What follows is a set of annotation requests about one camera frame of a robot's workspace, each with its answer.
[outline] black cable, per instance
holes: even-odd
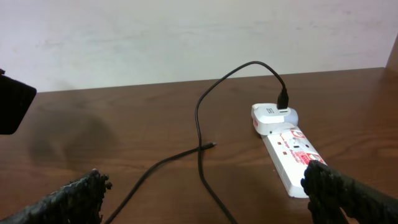
[[[215,143],[209,143],[209,144],[205,144],[201,149],[202,150],[206,150],[206,149],[210,149],[212,147],[214,147],[216,144]],[[170,162],[176,159],[179,159],[181,157],[187,156],[191,153],[197,152],[199,150],[199,147],[195,148],[195,149],[191,149],[185,152],[182,152],[180,154],[177,154],[175,156],[169,157],[167,159],[164,159],[160,162],[157,162],[155,165],[153,165],[152,167],[150,167],[138,180],[138,182],[135,184],[135,186],[131,189],[130,193],[127,195],[127,197],[123,200],[123,202],[119,205],[119,207],[112,213],[112,215],[104,222],[104,224],[109,224],[111,223],[111,221],[116,217],[116,215],[119,214],[119,212],[123,209],[123,207],[128,203],[128,201],[130,200],[130,198],[132,197],[132,195],[134,195],[134,193],[136,193],[136,191],[138,190],[138,188],[141,186],[141,184],[144,182],[144,180],[149,176],[149,174],[154,171],[154,169],[156,169],[156,167],[160,166],[161,164],[165,163],[165,162]]]
[[[210,195],[213,197],[213,199],[217,202],[218,206],[220,207],[220,209],[222,209],[222,211],[224,212],[224,214],[227,216],[228,220],[232,223],[232,224],[238,224],[237,221],[235,220],[235,218],[232,216],[232,214],[228,211],[228,209],[225,207],[225,205],[222,203],[222,201],[217,197],[217,195],[214,193],[214,191],[211,189],[211,187],[209,186],[209,184],[207,183],[205,176],[203,175],[203,166],[202,166],[202,145],[201,145],[201,132],[200,132],[200,127],[199,127],[199,120],[198,120],[198,109],[199,109],[199,105],[201,103],[201,101],[204,99],[204,97],[209,94],[209,92],[214,89],[215,86],[217,86],[218,84],[220,84],[222,81],[224,81],[226,78],[228,78],[230,75],[234,74],[235,72],[239,71],[240,69],[248,66],[248,65],[253,65],[253,64],[258,64],[258,65],[262,65],[264,67],[266,67],[270,72],[272,72],[272,74],[275,75],[275,77],[280,81],[280,84],[282,84],[282,92],[280,93],[279,97],[278,97],[278,109],[284,109],[287,108],[287,102],[289,100],[289,97],[287,96],[287,90],[285,87],[285,83],[284,81],[281,79],[281,77],[267,64],[263,63],[263,62],[248,62],[245,63],[244,65],[239,66],[238,68],[235,68],[234,70],[232,70],[231,72],[229,72],[228,74],[226,74],[223,78],[220,78],[216,83],[214,83],[198,100],[197,103],[197,107],[195,108],[195,122],[197,124],[197,131],[198,131],[198,138],[199,138],[199,146],[198,146],[198,170],[199,170],[199,176],[200,176],[200,180],[202,181],[203,185],[206,187],[207,191],[210,193]]]

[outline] white charger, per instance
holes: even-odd
[[[251,116],[289,196],[307,198],[301,186],[304,171],[311,160],[325,161],[297,127],[297,112],[278,110],[274,103],[258,103],[252,105]]]

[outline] black object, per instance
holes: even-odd
[[[0,221],[0,224],[99,224],[99,216],[109,177],[93,169],[85,177],[72,182],[19,213]]]
[[[310,197],[314,224],[398,223],[398,200],[384,195],[318,161],[310,161],[301,184]]]
[[[235,68],[234,70],[232,70],[231,72],[229,72],[228,74],[226,74],[223,78],[220,78],[217,82],[215,82],[198,100],[197,106],[195,108],[195,121],[197,124],[197,132],[198,132],[198,138],[199,138],[199,150],[198,150],[198,170],[199,170],[199,177],[201,182],[203,183],[203,185],[206,187],[207,191],[209,192],[209,194],[213,197],[213,199],[216,201],[216,203],[218,204],[218,206],[220,207],[220,209],[222,209],[222,211],[224,212],[224,214],[226,215],[226,217],[228,218],[228,220],[232,223],[232,224],[238,224],[237,221],[235,220],[235,218],[232,216],[232,214],[228,211],[228,209],[225,207],[225,205],[222,203],[222,201],[218,198],[217,194],[211,189],[210,185],[207,183],[205,176],[203,174],[203,166],[202,166],[202,159],[201,159],[201,149],[202,149],[202,145],[201,145],[201,132],[200,132],[200,127],[199,127],[199,119],[198,119],[198,110],[199,110],[199,105],[201,103],[201,101],[204,99],[204,97],[209,94],[209,92],[214,89],[214,87],[216,87],[218,84],[220,84],[222,81],[224,81],[225,79],[227,79],[229,76],[231,76],[232,74],[234,74],[235,72],[239,71],[240,69],[247,67],[249,65],[261,65],[263,67],[265,67],[266,69],[268,69],[272,74],[274,74],[274,76],[279,80],[280,84],[282,84],[282,91],[278,97],[278,101],[277,101],[277,108],[278,109],[286,109],[287,108],[287,104],[289,102],[289,97],[287,95],[287,90],[286,90],[286,86],[284,81],[282,80],[282,78],[278,75],[278,73],[276,73],[270,66],[268,66],[266,63],[263,62],[257,62],[257,61],[253,61],[253,62],[248,62],[245,63],[241,66],[239,66],[238,68]]]
[[[206,149],[210,149],[212,147],[214,147],[216,144],[215,143],[209,143],[206,144],[202,147],[203,150]],[[124,208],[124,206],[128,203],[128,201],[130,200],[130,198],[132,197],[132,195],[134,195],[134,193],[136,193],[136,191],[138,190],[138,188],[141,186],[141,184],[144,182],[144,180],[161,164],[165,163],[165,162],[170,162],[176,159],[179,159],[181,157],[187,156],[191,153],[197,152],[198,148],[196,149],[191,149],[185,152],[182,152],[180,154],[177,154],[175,156],[169,157],[167,159],[164,159],[160,162],[157,162],[156,164],[154,164],[153,166],[151,166],[138,180],[138,182],[135,184],[135,186],[131,189],[130,193],[127,195],[127,197],[123,200],[123,202],[119,205],[119,207],[112,213],[112,215],[105,221],[104,224],[109,224],[111,223],[111,221],[116,217],[116,215],[119,214],[119,212]]]
[[[36,95],[36,89],[4,76],[0,69],[0,134],[14,134]]]

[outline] white power strip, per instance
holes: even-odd
[[[289,196],[307,198],[301,179],[304,178],[308,163],[310,160],[318,160],[326,164],[310,141],[298,127],[287,129],[281,134],[261,137]]]

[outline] wooden table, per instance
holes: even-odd
[[[398,197],[398,74],[282,78],[301,130],[328,165]],[[114,184],[101,211],[108,218],[147,168],[197,146],[195,104],[213,82],[39,93],[17,133],[0,136],[0,218],[92,168]],[[312,222],[308,200],[288,197],[252,127],[251,105],[275,102],[279,91],[272,76],[228,79],[200,108],[203,141],[218,143],[205,153],[205,176],[239,223]],[[228,221],[191,155],[153,173],[114,223]]]

